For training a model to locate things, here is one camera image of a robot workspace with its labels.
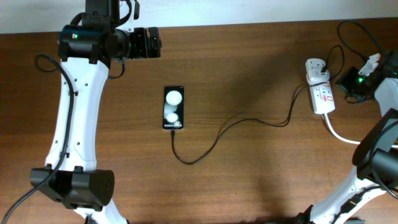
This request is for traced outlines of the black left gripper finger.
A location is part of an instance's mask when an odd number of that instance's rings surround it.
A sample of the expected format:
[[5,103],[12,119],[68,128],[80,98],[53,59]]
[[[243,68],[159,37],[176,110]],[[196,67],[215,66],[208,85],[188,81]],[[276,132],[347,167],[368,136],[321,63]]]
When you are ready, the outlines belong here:
[[149,28],[149,34],[150,34],[150,42],[152,44],[160,44],[161,39],[159,37],[159,28],[158,27],[150,27]]
[[149,58],[160,58],[161,57],[162,44],[151,44],[149,47]]

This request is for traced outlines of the black smartphone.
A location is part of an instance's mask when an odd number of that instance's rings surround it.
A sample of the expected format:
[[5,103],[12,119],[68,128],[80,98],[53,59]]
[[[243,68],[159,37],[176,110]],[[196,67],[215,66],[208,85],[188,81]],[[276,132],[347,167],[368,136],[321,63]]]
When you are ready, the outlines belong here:
[[166,86],[164,88],[164,130],[181,130],[184,128],[184,87]]

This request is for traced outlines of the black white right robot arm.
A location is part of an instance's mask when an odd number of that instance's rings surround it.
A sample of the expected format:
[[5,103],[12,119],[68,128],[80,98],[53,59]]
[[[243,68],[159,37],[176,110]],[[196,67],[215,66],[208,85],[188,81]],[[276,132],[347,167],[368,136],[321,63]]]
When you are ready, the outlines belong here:
[[335,82],[356,102],[376,100],[382,118],[357,146],[349,176],[326,199],[299,213],[293,223],[356,223],[351,217],[372,199],[397,197],[397,51],[368,58]]

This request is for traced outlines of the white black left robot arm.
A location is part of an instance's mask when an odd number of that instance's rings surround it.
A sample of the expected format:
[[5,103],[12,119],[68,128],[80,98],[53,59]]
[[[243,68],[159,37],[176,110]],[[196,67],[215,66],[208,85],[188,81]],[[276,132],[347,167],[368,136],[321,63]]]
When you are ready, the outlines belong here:
[[95,137],[104,84],[112,61],[160,57],[156,27],[129,30],[140,5],[128,1],[87,1],[58,35],[62,88],[50,152],[42,168],[31,170],[30,182],[54,202],[81,215],[86,223],[126,223],[113,199],[114,173],[97,169]]

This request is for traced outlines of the white usb charger adapter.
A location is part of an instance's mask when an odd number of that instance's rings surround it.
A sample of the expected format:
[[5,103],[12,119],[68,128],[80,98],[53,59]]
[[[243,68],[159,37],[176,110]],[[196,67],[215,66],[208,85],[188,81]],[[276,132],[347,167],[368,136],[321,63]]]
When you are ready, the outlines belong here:
[[329,79],[330,73],[328,70],[322,72],[321,69],[311,69],[307,72],[307,81],[309,85],[327,82]]

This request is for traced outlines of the white power strip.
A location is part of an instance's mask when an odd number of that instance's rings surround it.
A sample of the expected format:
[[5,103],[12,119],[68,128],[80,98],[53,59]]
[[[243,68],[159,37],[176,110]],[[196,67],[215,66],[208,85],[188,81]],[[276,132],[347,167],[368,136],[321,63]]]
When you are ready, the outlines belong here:
[[[311,69],[321,69],[325,72],[326,62],[319,58],[310,58],[305,63],[306,71]],[[327,114],[335,109],[334,97],[329,81],[310,85],[310,95],[315,114]]]

